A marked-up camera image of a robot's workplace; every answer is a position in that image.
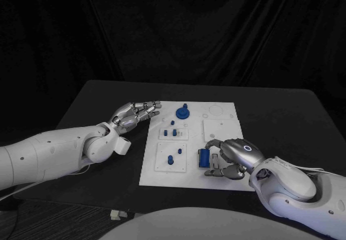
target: black table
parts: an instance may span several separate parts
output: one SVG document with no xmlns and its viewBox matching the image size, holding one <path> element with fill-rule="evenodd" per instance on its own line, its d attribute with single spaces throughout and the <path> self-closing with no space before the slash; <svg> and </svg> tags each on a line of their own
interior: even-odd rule
<svg viewBox="0 0 346 240">
<path fill-rule="evenodd" d="M 322 167 L 346 175 L 345 139 L 315 93 L 304 89 L 91 80 L 58 129 L 107 122 L 123 104 L 152 100 L 234 103 L 244 138 L 267 157 L 280 156 L 299 166 Z M 143 214 L 178 207 L 234 210 L 309 231 L 302 224 L 265 210 L 255 192 L 140 186 L 149 125 L 150 121 L 142 122 L 124 135 L 131 141 L 127 155 L 114 153 L 105 162 L 91 165 L 85 174 L 43 182 L 16 197 Z"/>
</svg>

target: white board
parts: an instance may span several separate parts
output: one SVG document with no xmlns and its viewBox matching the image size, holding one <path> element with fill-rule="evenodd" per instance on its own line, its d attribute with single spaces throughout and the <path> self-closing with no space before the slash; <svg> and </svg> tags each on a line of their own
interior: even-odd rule
<svg viewBox="0 0 346 240">
<path fill-rule="evenodd" d="M 189 117 L 179 119 L 176 111 L 188 104 Z M 173 129 L 185 134 L 172 136 Z M 221 167 L 229 163 L 219 157 L 219 149 L 211 148 L 211 168 L 199 168 L 199 149 L 206 146 L 212 136 L 219 140 L 242 138 L 241 123 L 238 121 L 235 104 L 232 102 L 191 102 L 191 101 L 162 101 L 160 115 L 150 119 L 146 151 L 142 166 L 140 182 L 142 186 L 178 187 L 196 189 L 254 191 L 250 187 L 250 175 L 245 174 L 242 180 L 229 180 L 225 177 L 208 177 L 205 171 L 214 169 L 214 162 Z M 159 149 L 159 143 L 165 143 L 165 149 Z M 176 160 L 182 156 L 176 154 L 176 144 L 185 145 L 186 162 Z M 169 165 L 167 157 L 173 156 L 175 163 Z"/>
</svg>

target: robotic hand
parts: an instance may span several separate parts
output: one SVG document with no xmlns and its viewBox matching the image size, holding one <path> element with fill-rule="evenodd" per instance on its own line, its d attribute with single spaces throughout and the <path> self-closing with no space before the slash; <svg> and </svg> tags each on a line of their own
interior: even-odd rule
<svg viewBox="0 0 346 240">
<path fill-rule="evenodd" d="M 97 126 L 46 131 L 0 147 L 0 190 L 43 182 L 105 161 L 113 152 L 127 154 L 130 141 L 121 135 L 140 121 L 159 115 L 160 101 L 127 103 L 108 122 Z"/>
<path fill-rule="evenodd" d="M 212 146 L 234 165 L 208 170 L 205 175 L 241 180 L 248 172 L 248 184 L 267 210 L 322 234 L 346 240 L 346 178 L 322 168 L 299 167 L 277 156 L 265 159 L 258 147 L 245 139 L 214 139 L 205 148 Z"/>
</svg>

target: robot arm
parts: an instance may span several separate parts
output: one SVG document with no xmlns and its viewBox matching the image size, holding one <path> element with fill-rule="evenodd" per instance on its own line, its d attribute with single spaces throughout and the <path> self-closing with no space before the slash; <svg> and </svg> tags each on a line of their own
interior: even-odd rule
<svg viewBox="0 0 346 240">
<path fill-rule="evenodd" d="M 265 159 L 245 139 L 212 140 L 205 148 L 212 146 L 234 165 L 208 170 L 205 175 L 241 180 L 248 172 L 248 184 L 267 210 L 322 234 L 346 240 L 346 178 L 320 172 L 307 175 L 277 156 Z"/>
<path fill-rule="evenodd" d="M 121 135 L 160 114 L 159 108 L 160 101 L 127 103 L 108 122 L 48 131 L 0 147 L 0 190 L 56 179 L 105 161 L 114 151 L 127 154 L 131 143 Z"/>
</svg>

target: black backdrop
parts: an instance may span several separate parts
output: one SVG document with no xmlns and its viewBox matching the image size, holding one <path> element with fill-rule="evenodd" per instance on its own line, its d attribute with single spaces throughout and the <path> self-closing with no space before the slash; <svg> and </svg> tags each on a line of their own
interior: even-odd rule
<svg viewBox="0 0 346 240">
<path fill-rule="evenodd" d="M 0 145 L 55 128 L 90 79 L 306 88 L 345 135 L 346 2 L 0 4 Z"/>
</svg>

